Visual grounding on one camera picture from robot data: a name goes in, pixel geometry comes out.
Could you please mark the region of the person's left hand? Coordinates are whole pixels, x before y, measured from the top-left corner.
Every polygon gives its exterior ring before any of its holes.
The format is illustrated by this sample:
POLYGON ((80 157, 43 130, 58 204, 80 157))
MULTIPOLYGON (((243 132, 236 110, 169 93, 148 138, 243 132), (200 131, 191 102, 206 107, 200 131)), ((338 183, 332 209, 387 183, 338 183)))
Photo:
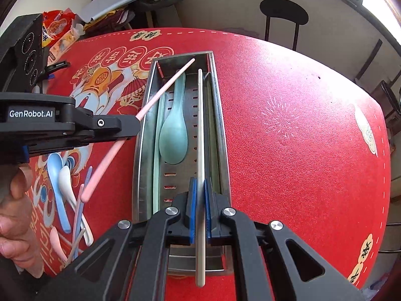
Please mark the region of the person's left hand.
POLYGON ((39 279, 44 273, 44 262, 30 227, 33 206, 27 192, 32 180, 31 167, 20 165, 9 194, 1 203, 1 255, 39 279))

